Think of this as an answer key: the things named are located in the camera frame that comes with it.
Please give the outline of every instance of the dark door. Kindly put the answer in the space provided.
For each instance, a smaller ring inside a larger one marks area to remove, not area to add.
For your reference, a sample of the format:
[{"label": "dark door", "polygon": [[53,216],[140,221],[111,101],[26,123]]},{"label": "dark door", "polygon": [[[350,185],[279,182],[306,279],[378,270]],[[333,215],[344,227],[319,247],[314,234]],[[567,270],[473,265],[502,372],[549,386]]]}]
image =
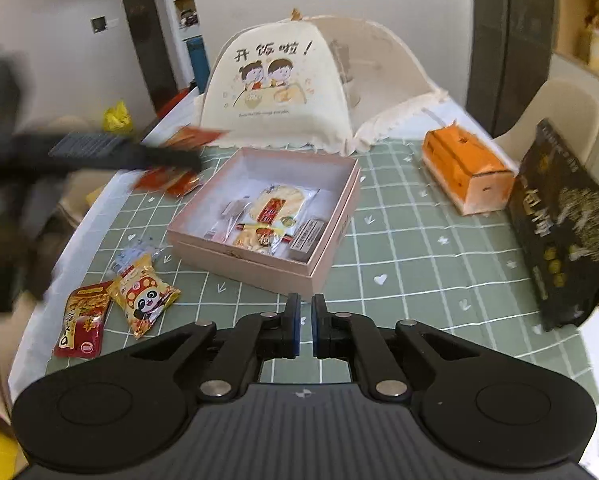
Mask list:
[{"label": "dark door", "polygon": [[511,0],[506,64],[494,137],[510,130],[548,79],[555,0]]},{"label": "dark door", "polygon": [[466,109],[492,133],[502,87],[509,0],[475,0],[473,54]]},{"label": "dark door", "polygon": [[155,110],[177,94],[155,0],[122,0],[144,81]]}]

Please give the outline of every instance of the blue trash bin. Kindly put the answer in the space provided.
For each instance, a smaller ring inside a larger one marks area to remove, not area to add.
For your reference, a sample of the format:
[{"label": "blue trash bin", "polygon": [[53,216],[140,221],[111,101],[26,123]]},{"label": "blue trash bin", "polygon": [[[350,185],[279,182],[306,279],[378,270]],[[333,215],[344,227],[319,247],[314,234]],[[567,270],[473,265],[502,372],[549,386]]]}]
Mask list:
[{"label": "blue trash bin", "polygon": [[186,40],[186,48],[188,49],[188,55],[193,65],[193,74],[195,75],[197,88],[200,89],[200,94],[203,94],[206,91],[206,83],[209,80],[211,69],[209,68],[209,60],[206,59],[202,37],[197,36]]}]

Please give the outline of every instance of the beige chair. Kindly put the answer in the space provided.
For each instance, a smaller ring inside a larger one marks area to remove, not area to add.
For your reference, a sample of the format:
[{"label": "beige chair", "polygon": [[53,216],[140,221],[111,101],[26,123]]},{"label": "beige chair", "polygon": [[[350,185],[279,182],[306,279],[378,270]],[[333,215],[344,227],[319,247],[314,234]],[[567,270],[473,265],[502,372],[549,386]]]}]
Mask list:
[{"label": "beige chair", "polygon": [[550,119],[581,162],[591,154],[599,133],[599,101],[569,81],[550,79],[537,92],[517,124],[495,142],[521,162],[535,140],[537,124]]}]

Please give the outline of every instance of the yellow plastic bag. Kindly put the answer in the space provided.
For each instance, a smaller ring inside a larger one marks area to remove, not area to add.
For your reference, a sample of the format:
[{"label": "yellow plastic bag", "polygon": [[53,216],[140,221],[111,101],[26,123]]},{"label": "yellow plastic bag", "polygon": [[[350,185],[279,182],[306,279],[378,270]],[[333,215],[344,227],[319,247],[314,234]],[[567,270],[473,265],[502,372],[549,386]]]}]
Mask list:
[{"label": "yellow plastic bag", "polygon": [[133,131],[133,121],[124,101],[119,101],[113,108],[104,112],[102,127],[105,132],[127,135]]}]

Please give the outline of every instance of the food cover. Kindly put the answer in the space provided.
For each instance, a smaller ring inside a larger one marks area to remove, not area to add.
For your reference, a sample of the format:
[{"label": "food cover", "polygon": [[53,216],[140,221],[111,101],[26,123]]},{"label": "food cover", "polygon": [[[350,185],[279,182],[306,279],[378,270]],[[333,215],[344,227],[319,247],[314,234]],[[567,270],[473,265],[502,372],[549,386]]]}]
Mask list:
[{"label": "food cover", "polygon": [[349,155],[446,96],[376,23],[318,16],[249,28],[223,47],[200,126],[217,146],[303,146]]}]

